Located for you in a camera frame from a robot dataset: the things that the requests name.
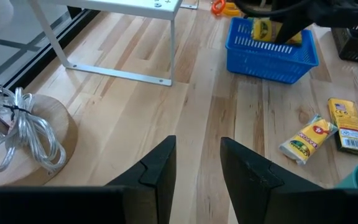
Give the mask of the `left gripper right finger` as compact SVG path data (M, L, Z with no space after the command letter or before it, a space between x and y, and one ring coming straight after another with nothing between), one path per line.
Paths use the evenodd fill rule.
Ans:
M358 224L358 189L324 189L228 137L220 157L239 224Z

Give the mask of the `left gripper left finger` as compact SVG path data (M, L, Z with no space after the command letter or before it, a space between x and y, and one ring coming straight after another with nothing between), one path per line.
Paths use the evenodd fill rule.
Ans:
M170 135L104 186L0 187L0 224L169 224L176 175Z

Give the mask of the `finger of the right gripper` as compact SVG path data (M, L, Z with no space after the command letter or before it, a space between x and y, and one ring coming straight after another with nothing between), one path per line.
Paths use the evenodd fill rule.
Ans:
M308 15L309 7L290 11L283 16L272 16L271 20L282 24L275 43L287 43L293 36L313 23Z

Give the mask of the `blue plastic basket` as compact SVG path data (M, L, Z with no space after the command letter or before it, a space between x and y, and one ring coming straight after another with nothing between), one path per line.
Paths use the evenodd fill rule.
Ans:
M301 32L302 45L277 45L253 40L251 19L233 17L226 39L226 68L232 73L294 84L319 65L312 32Z

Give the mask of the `yellow crayon box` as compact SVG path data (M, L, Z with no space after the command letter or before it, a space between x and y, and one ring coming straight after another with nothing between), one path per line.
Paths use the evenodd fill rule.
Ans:
M353 101L330 98L328 108L332 122L337 126L335 134L337 150L358 155L358 110Z

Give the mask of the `white lamp with wooden base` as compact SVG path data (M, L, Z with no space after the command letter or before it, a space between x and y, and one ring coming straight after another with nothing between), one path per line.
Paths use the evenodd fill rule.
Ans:
M67 164L77 139L60 101L0 85L0 187L45 184Z

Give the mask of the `white perforated metal shelf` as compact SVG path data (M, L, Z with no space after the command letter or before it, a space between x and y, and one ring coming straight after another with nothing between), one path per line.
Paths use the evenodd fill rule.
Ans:
M42 1L70 7L115 12L131 16L141 16L151 19L170 21L170 77L166 79L138 73L71 63L59 44L56 35L53 33L52 28L47 22L45 14L39 4ZM50 41L58 59L65 68L162 86L172 86L174 81L175 18L177 12L180 8L197 10L200 4L200 0L195 0L194 4L186 4L183 0L27 0L27 2L32 8L32 11L39 21L47 39Z

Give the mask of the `black aluminium table frame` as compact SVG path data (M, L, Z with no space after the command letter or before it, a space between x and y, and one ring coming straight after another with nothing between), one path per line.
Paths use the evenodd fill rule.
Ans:
M73 39L99 14L99 11L85 9L74 17L60 33L57 40L64 49ZM26 87L57 57L51 44L47 44L41 48L36 55L25 63L15 74L9 79L3 87L14 90L16 87Z

